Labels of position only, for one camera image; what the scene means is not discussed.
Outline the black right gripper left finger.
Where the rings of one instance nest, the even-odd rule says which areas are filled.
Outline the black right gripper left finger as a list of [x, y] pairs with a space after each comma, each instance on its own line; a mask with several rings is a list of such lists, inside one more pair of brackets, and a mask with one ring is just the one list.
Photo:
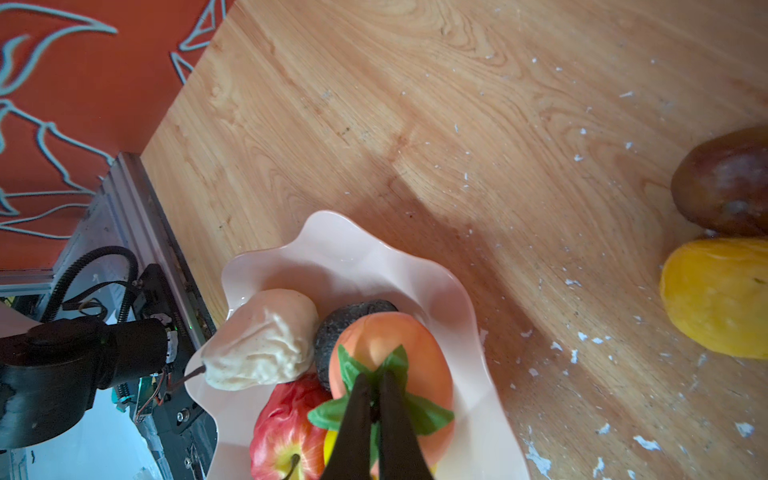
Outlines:
[[334, 449], [322, 480], [370, 478], [371, 386], [360, 374], [351, 390]]

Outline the yellow fake pear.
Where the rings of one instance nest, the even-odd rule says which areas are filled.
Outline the yellow fake pear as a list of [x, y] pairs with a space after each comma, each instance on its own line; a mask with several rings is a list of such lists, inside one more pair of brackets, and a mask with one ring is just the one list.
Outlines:
[[716, 353], [767, 358], [767, 240], [686, 243], [665, 261], [660, 295], [669, 320]]

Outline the yellow fake lemon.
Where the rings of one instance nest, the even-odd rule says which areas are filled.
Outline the yellow fake lemon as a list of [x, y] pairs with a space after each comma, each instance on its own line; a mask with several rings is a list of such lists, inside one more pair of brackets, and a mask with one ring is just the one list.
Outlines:
[[323, 458], [324, 458], [325, 466], [327, 466], [330, 461], [337, 438], [338, 438], [337, 431], [328, 430], [326, 432], [326, 436], [324, 439], [324, 446], [323, 446]]

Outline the white fake garlic bulb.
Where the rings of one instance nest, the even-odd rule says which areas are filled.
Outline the white fake garlic bulb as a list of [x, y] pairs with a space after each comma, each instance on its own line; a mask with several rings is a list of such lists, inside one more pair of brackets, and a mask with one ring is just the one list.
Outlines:
[[315, 303], [298, 291], [253, 295], [203, 346], [207, 384], [241, 391], [298, 379], [313, 363], [319, 323]]

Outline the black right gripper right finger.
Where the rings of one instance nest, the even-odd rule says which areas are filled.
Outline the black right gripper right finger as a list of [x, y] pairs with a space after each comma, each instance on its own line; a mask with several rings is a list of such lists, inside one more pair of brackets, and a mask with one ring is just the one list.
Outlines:
[[379, 474], [382, 480], [433, 480], [393, 372], [379, 381]]

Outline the brown fake passion fruit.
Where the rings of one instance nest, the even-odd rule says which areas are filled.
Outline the brown fake passion fruit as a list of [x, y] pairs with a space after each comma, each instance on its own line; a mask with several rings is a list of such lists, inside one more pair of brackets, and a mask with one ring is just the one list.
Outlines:
[[671, 180], [677, 210], [690, 222], [731, 236], [767, 234], [767, 128], [707, 141], [682, 160]]

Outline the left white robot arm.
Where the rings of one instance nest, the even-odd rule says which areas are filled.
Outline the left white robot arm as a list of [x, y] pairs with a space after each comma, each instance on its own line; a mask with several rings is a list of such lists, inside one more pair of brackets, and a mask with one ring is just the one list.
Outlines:
[[[118, 283], [124, 295], [113, 324], [93, 296], [104, 283], [67, 294], [86, 266], [107, 256], [123, 257], [128, 264], [126, 279]], [[138, 299], [152, 306], [168, 297], [162, 268], [151, 263], [141, 270], [125, 247], [99, 247], [71, 264], [55, 284], [39, 324], [1, 341], [2, 449], [33, 446], [71, 429], [92, 408], [99, 390], [166, 373], [178, 351], [175, 315], [135, 320], [129, 315]]]

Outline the red fake strawberry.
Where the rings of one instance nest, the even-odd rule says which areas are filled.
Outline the red fake strawberry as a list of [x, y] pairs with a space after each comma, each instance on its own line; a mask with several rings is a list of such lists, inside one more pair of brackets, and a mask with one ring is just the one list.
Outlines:
[[363, 316], [335, 341], [332, 398], [308, 414], [336, 439], [325, 479], [431, 479], [454, 435], [453, 378], [435, 337], [402, 312]]

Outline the red fake apple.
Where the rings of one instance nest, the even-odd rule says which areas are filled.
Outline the red fake apple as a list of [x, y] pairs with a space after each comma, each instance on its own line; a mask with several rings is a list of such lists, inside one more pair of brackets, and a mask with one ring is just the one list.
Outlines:
[[255, 479], [318, 479], [324, 468], [326, 431], [308, 414], [331, 399], [315, 374], [280, 384], [259, 414], [250, 444]]

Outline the pink scalloped fruit bowl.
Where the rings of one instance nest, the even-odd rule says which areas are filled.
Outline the pink scalloped fruit bowl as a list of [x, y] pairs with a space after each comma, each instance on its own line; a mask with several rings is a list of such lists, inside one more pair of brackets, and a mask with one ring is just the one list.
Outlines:
[[414, 316], [435, 337], [454, 381], [455, 435], [437, 478], [528, 478], [487, 368], [472, 302], [445, 267], [324, 210], [311, 214], [292, 242], [233, 258], [221, 282], [230, 312], [262, 290], [284, 288], [311, 298], [322, 316], [369, 299], [386, 299]]

